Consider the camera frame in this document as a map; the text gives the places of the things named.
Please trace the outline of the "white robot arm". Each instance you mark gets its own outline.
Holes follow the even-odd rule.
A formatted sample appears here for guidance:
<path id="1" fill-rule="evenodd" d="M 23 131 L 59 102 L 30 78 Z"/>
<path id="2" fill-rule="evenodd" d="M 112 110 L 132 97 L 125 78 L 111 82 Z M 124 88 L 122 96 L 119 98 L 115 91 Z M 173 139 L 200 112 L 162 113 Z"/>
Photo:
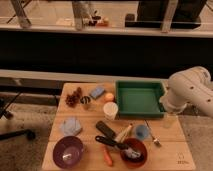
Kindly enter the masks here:
<path id="1" fill-rule="evenodd" d="M 163 126 L 170 128 L 188 103 L 213 118 L 213 90 L 210 84 L 210 72 L 201 66 L 172 74 L 167 82 L 167 91 L 159 99 L 167 112 Z"/>

